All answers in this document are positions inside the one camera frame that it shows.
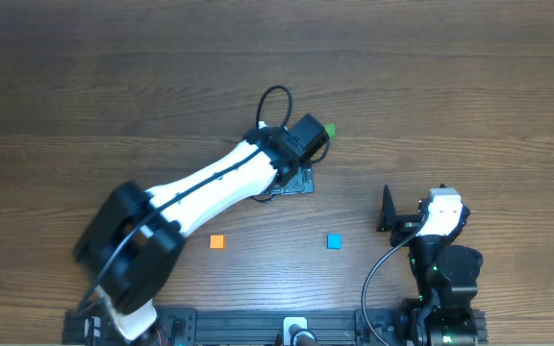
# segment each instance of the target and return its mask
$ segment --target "black mounting rail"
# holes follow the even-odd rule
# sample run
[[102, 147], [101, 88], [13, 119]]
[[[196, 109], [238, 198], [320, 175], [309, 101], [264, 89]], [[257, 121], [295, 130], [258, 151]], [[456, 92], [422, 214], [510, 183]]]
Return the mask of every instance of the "black mounting rail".
[[[156, 308], [160, 316], [163, 346], [195, 345], [282, 345], [283, 322], [286, 317], [306, 317], [321, 345], [375, 346], [379, 342], [370, 332], [357, 310], [317, 311], [197, 311], [190, 308]], [[369, 309], [373, 327], [390, 344], [403, 346], [393, 337], [395, 310]], [[484, 313], [474, 312], [478, 343], [488, 344]], [[74, 316], [65, 314], [63, 345], [114, 346], [122, 345], [120, 337], [109, 323], [101, 307]], [[156, 338], [153, 343], [160, 345]]]

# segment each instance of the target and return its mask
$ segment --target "blue square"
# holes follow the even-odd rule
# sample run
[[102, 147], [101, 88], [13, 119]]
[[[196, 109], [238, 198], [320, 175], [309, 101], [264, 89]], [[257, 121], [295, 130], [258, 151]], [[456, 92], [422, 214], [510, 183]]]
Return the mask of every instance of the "blue square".
[[340, 249], [341, 235], [328, 235], [326, 247], [329, 249], [336, 249], [336, 250]]

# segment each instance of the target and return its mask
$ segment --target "wood grain surface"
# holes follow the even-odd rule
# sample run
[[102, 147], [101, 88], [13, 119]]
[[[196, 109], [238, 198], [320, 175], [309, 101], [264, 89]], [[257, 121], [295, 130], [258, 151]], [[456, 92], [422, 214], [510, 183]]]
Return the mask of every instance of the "wood grain surface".
[[[356, 309], [389, 250], [382, 186], [412, 212], [444, 183], [472, 210], [457, 242], [485, 257], [491, 342], [554, 343], [554, 0], [0, 0], [0, 342], [59, 342], [88, 286], [71, 248], [109, 192], [216, 161], [274, 84], [293, 119], [337, 126], [316, 193], [212, 219], [158, 304]], [[406, 254], [371, 306], [416, 296]]]

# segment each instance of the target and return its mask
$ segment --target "orange square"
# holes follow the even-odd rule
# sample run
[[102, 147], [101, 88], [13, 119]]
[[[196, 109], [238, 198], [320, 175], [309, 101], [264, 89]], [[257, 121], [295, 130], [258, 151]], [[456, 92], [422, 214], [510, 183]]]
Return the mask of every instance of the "orange square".
[[211, 235], [211, 245], [212, 249], [223, 249], [226, 245], [226, 236], [225, 235]]

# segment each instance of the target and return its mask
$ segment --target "green object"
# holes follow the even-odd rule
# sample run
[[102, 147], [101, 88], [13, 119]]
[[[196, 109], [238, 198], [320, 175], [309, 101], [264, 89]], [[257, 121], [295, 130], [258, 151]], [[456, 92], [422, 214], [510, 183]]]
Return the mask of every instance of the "green object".
[[324, 125], [324, 129], [326, 129], [326, 133], [330, 139], [335, 138], [335, 124], [326, 124]]

